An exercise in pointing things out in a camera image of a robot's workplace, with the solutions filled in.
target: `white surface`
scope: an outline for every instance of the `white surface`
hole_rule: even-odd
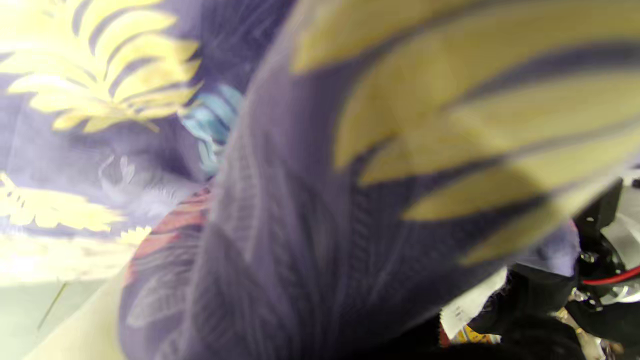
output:
[[[449,338],[480,313],[486,299],[502,287],[506,276],[507,268],[502,268],[442,308],[440,321]]]

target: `red cable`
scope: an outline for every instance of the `red cable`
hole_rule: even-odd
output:
[[[640,274],[640,266],[637,266],[629,271],[623,272],[622,274],[618,274],[616,276],[606,277],[605,279],[597,279],[597,280],[583,280],[582,283],[585,285],[617,284],[618,282],[622,282],[624,280],[630,279],[639,274]]]

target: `leaf pattern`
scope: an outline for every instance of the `leaf pattern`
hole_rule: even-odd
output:
[[[120,237],[117,239],[118,243],[140,245],[142,241],[151,233],[151,227],[136,227],[127,231],[122,231]]]
[[[388,0],[324,1],[317,18],[300,36],[293,71],[307,72],[347,60],[400,31],[479,1],[405,0],[402,6]]]
[[[384,0],[327,3],[299,40],[293,65],[298,72],[314,70],[397,37],[392,50],[360,76],[339,115],[335,169],[345,170],[376,146],[360,186],[468,169],[415,199],[402,215],[405,221],[451,220],[527,201],[533,206],[490,234],[462,263],[504,256],[548,234],[551,225],[558,226],[606,184],[606,179],[593,186],[589,181],[606,176],[638,149],[636,70],[574,72],[466,95],[534,58],[639,38],[640,3],[564,0],[478,6],[412,37],[400,32],[431,19],[426,11],[413,17],[389,15],[378,33],[356,30],[347,40],[329,44],[328,29],[341,23],[341,6],[352,3],[358,3],[360,13],[383,8],[383,3],[393,6]],[[449,12],[459,4],[440,10]],[[344,45],[349,42],[350,49]],[[311,51],[315,46],[322,50]],[[544,201],[533,205],[539,198]]]
[[[117,211],[92,204],[84,197],[51,190],[19,188],[0,173],[0,217],[14,225],[52,228],[58,224],[75,229],[109,231],[110,224],[124,220]]]
[[[140,290],[127,315],[127,325],[139,328],[184,309],[189,284],[188,267],[160,272]]]
[[[217,92],[199,94],[193,105],[179,114],[182,125],[198,139],[200,167],[208,176],[218,173],[242,99],[235,88],[220,84]]]
[[[127,120],[157,130],[150,120],[181,110],[202,86],[188,85],[198,42],[160,33],[177,18],[144,8],[162,1],[0,1],[0,53],[11,53],[0,72],[22,75],[8,93],[36,93],[29,105],[57,113],[55,130],[84,120],[86,133]]]

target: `yellow leaf print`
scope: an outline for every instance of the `yellow leaf print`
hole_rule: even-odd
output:
[[[140,243],[151,233],[151,227],[137,227],[120,233],[117,240],[121,244],[140,245]]]
[[[399,31],[480,0],[325,0],[298,40],[292,69],[304,73],[348,60]]]
[[[145,8],[162,1],[88,0],[82,9],[81,0],[0,0],[0,53],[10,53],[0,72],[23,75],[7,92],[36,93],[29,105],[57,113],[55,130],[132,120],[157,131],[150,120],[175,114],[202,86],[188,85],[198,42],[162,34],[177,18]]]
[[[75,229],[109,231],[110,224],[124,220],[117,211],[92,204],[84,197],[51,190],[19,188],[0,173],[0,217],[14,225],[51,228],[58,224]]]
[[[360,11],[382,3],[393,6],[385,0],[371,2],[371,9],[359,3]],[[472,265],[532,245],[605,188],[615,166],[640,148],[640,72],[592,70],[471,100],[464,95],[546,54],[638,39],[639,13],[640,3],[628,0],[496,3],[407,37],[355,83],[337,123],[335,169],[383,142],[364,168],[361,186],[476,164],[416,199],[403,219],[438,222],[540,199],[461,262]],[[342,47],[347,40],[326,42],[326,29],[340,14],[317,14],[319,23],[312,22],[302,36],[294,71],[343,61],[377,45],[374,35],[357,30],[345,35],[355,50]],[[404,24],[375,35],[376,41],[410,29],[417,19],[405,17]],[[314,42],[329,50],[314,53]]]

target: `purple fabric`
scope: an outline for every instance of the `purple fabric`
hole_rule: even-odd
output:
[[[437,222],[399,217],[420,194],[477,165],[359,186],[373,149],[334,170],[337,115],[354,80],[400,40],[296,76],[297,31],[284,28],[252,77],[207,223],[176,227],[132,261],[120,312],[129,359],[338,359],[433,316],[506,263],[565,275],[573,264],[577,237],[566,226],[524,257],[460,265],[540,198]],[[608,66],[595,55],[625,46],[544,54],[467,95],[533,81],[530,73],[553,76],[554,64],[578,69],[593,58],[590,66]]]

